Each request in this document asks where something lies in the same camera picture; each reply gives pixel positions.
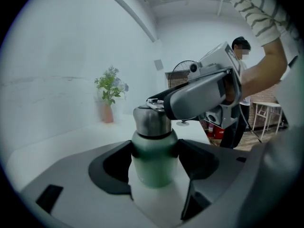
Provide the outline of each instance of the black cable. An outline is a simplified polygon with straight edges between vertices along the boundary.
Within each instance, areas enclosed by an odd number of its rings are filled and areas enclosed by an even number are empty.
[[[260,143],[262,143],[262,140],[260,139],[260,137],[252,130],[251,126],[249,125],[249,122],[247,121],[246,117],[244,116],[243,112],[242,112],[242,108],[241,108],[241,104],[238,104],[239,106],[239,110],[240,110],[240,113],[244,119],[244,121],[246,122],[249,130],[251,131],[251,133],[254,133],[254,135],[257,137],[257,139],[260,141]]]

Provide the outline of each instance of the stainless steel bottle cap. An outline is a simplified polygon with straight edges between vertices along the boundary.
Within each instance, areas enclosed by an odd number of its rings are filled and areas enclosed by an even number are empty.
[[[145,104],[135,108],[133,116],[136,122],[136,130],[143,136],[161,136],[170,133],[172,130],[171,120],[163,110],[151,109]]]

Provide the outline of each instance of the green leaves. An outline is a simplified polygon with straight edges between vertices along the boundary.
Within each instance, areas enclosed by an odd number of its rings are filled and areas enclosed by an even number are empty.
[[[115,104],[115,100],[112,99],[113,97],[121,97],[120,93],[124,93],[125,91],[125,88],[122,89],[121,87],[114,87],[119,85],[117,81],[121,81],[116,77],[118,72],[119,70],[117,68],[110,66],[109,69],[104,72],[102,77],[96,78],[94,81],[94,83],[97,84],[96,87],[98,90],[101,88],[105,89],[103,90],[102,99],[106,100],[109,105],[112,103]]]

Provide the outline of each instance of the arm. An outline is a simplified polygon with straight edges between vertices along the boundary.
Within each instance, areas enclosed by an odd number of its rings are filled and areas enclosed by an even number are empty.
[[[242,99],[278,83],[286,71],[287,59],[280,38],[263,48],[264,58],[242,74]]]

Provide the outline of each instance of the white table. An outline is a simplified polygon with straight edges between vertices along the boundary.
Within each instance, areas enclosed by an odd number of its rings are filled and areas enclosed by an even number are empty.
[[[266,129],[267,120],[269,119],[268,126],[267,126],[267,131],[268,131],[269,123],[270,123],[270,119],[271,119],[271,114],[275,114],[275,115],[280,116],[279,117],[279,122],[278,122],[277,127],[276,127],[276,132],[275,132],[277,134],[277,131],[279,129],[279,125],[280,125],[280,122],[281,122],[281,119],[282,119],[281,105],[277,104],[277,103],[271,103],[271,102],[253,102],[253,104],[256,104],[256,115],[255,115],[255,120],[254,120],[254,123],[253,123],[252,130],[254,130],[254,128],[255,128],[257,115],[265,118],[265,124],[264,124],[264,128],[263,128],[262,136],[261,136],[261,139],[262,139],[263,135],[264,135],[264,131]]]
[[[209,144],[209,140],[197,121],[187,121],[188,126],[172,127],[179,139],[190,139]],[[96,123],[44,141],[28,145],[13,152],[6,171],[16,191],[58,160],[103,145],[130,140],[135,131],[132,115],[122,115],[115,123]],[[129,168],[129,184],[136,206],[160,227],[172,227],[181,223],[180,216],[186,200],[189,178],[178,160],[174,181],[161,189],[149,189],[137,177],[133,162]]]

